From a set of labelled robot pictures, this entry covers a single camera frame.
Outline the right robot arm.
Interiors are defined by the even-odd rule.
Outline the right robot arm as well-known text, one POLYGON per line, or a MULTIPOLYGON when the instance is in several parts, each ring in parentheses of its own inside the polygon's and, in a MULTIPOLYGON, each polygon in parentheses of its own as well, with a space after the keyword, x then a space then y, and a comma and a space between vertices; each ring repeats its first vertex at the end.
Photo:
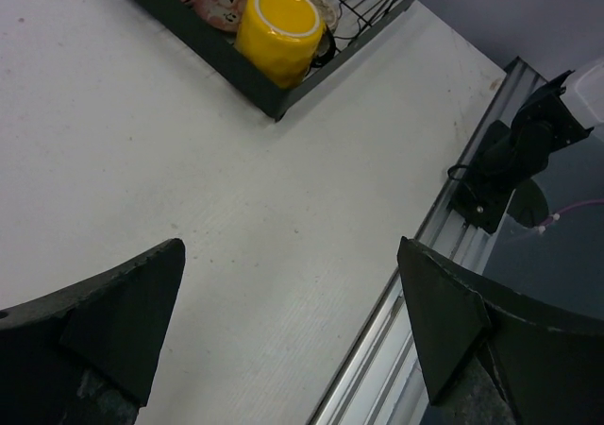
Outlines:
POLYGON ((507 193, 544 171, 551 154, 589 137, 603 120, 594 115, 578 86, 595 70, 567 70, 530 94, 500 133, 477 152, 468 178, 473 187, 507 193))

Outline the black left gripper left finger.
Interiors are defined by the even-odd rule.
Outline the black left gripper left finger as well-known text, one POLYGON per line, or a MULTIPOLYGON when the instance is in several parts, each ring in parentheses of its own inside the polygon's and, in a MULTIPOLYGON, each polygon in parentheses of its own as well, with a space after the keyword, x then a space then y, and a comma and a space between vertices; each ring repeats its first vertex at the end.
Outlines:
POLYGON ((170 239, 1 312, 4 424, 133 424, 146 406, 185 267, 170 239))

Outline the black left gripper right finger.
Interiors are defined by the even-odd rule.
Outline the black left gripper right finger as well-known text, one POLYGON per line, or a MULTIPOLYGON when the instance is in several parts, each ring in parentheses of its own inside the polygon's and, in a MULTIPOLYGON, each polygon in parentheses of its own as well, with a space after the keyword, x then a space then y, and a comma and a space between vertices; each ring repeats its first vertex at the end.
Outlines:
POLYGON ((467 270, 415 239, 397 253, 431 406, 455 424, 600 424, 603 323, 467 270))

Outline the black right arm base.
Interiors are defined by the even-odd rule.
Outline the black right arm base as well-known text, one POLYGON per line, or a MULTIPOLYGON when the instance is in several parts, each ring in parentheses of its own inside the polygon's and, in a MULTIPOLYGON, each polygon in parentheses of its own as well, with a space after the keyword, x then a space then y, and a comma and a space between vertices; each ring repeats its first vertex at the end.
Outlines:
POLYGON ((549 207, 532 178, 548 166, 551 143, 544 123, 514 135, 502 122, 493 122, 471 160, 447 169, 448 178, 457 183, 450 207, 489 234, 505 214, 525 228, 538 226, 549 207))

